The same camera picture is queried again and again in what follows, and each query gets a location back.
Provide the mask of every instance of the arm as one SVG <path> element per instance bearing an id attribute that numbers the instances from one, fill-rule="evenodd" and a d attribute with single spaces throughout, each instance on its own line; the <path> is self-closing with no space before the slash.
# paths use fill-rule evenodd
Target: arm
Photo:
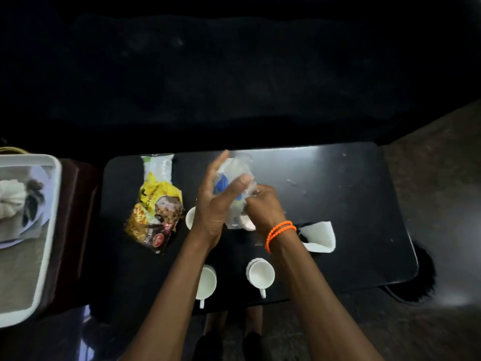
<path id="1" fill-rule="evenodd" d="M 122 356 L 122 361 L 176 360 L 189 325 L 202 266 L 219 242 L 225 215 L 231 203 L 249 185 L 251 177 L 242 175 L 220 195 L 213 195 L 213 180 L 221 163 L 229 156 L 224 151 L 209 165 L 197 192 L 194 223 L 162 288 L 139 332 Z"/>
<path id="2" fill-rule="evenodd" d="M 273 188 L 259 185 L 259 195 L 247 199 L 247 213 L 260 234 L 286 220 Z M 382 361 L 332 292 L 294 230 L 286 230 L 270 244 L 303 325 L 313 360 Z"/>

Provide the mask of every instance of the yellow snack packet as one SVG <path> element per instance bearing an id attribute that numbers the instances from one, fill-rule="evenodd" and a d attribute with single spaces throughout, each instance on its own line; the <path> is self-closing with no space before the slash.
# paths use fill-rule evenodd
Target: yellow snack packet
<path id="1" fill-rule="evenodd" d="M 184 211 L 182 192 L 171 182 L 172 157 L 142 157 L 145 181 L 126 225 L 130 236 L 157 254 L 165 251 Z"/>

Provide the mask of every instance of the hand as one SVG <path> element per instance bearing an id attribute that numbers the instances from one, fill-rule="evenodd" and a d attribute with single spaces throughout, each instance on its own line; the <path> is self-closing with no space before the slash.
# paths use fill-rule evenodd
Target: hand
<path id="1" fill-rule="evenodd" d="M 285 221 L 286 216 L 273 187 L 258 184 L 257 190 L 256 196 L 246 199 L 245 211 L 256 231 L 266 240 L 272 228 Z"/>
<path id="2" fill-rule="evenodd" d="M 217 176 L 220 165 L 229 157 L 229 151 L 223 151 L 207 167 L 207 172 L 199 190 L 197 191 L 197 203 L 195 205 L 195 217 L 192 224 L 192 232 L 196 237 L 206 240 L 212 249 L 219 242 L 222 226 L 225 223 L 227 211 L 236 197 L 249 186 L 252 181 L 250 175 L 241 175 L 232 181 L 219 195 L 213 194 L 213 182 Z"/>

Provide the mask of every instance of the orange beaded bracelet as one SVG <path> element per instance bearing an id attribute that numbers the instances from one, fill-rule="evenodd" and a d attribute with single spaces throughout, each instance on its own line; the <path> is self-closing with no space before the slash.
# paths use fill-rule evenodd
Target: orange beaded bracelet
<path id="1" fill-rule="evenodd" d="M 279 228 L 282 227 L 283 225 L 287 225 L 287 227 L 284 227 L 284 228 L 278 230 L 277 232 L 275 232 L 277 229 L 279 229 Z M 273 239 L 274 237 L 276 237 L 277 235 L 279 235 L 280 233 L 282 233 L 283 231 L 285 231 L 285 230 L 287 230 L 287 229 L 297 230 L 297 228 L 296 228 L 294 225 L 292 225 L 292 222 L 289 221 L 289 220 L 286 220 L 286 221 L 284 221 L 284 222 L 282 222 L 282 223 L 280 223 L 280 224 L 277 224 L 274 228 L 272 228 L 272 230 L 269 232 L 268 238 L 266 239 L 266 246 L 264 247 L 264 248 L 267 250 L 268 254 L 271 253 L 271 252 L 270 252 L 270 249 L 269 249 L 269 243 L 270 243 L 270 241 L 272 241 L 272 239 Z"/>

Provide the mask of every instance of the tabletop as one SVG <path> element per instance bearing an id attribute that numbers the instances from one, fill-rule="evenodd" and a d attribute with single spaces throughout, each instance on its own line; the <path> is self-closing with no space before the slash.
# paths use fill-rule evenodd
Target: tabletop
<path id="1" fill-rule="evenodd" d="M 336 249 L 329 254 L 312 253 L 312 257 L 335 292 L 415 276 L 418 263 L 380 147 L 360 142 L 238 152 L 252 156 L 256 181 L 277 190 L 288 220 L 332 223 Z M 182 190 L 186 210 L 195 205 L 206 166 L 218 154 L 175 154 L 172 182 Z M 139 156 L 116 157 L 105 167 L 97 257 L 92 264 L 98 275 L 97 296 L 91 305 L 105 322 L 141 322 L 189 232 L 184 221 L 179 222 L 164 255 L 153 254 L 125 234 L 124 224 L 142 182 Z M 205 301 L 204 312 L 288 298 L 279 273 L 266 299 L 247 281 L 245 268 L 251 259 L 270 261 L 256 242 L 255 232 L 224 228 L 206 260 L 217 272 L 217 288 Z M 198 307 L 196 301 L 194 313 Z"/>

